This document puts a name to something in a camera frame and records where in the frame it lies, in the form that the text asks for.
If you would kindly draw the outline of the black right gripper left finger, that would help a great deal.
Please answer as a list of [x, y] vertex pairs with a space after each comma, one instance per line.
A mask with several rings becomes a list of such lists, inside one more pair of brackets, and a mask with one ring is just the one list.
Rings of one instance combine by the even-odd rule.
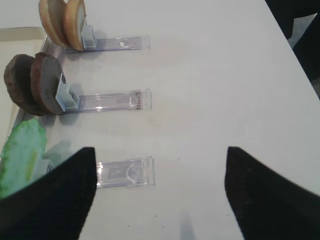
[[96, 152], [84, 147], [0, 201], [2, 240], [77, 240], [97, 191]]

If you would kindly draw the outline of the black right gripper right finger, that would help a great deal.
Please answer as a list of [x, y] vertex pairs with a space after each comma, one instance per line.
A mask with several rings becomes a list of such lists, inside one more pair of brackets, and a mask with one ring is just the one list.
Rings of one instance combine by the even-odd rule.
[[318, 240], [320, 197], [240, 147], [227, 149], [224, 189], [245, 240]]

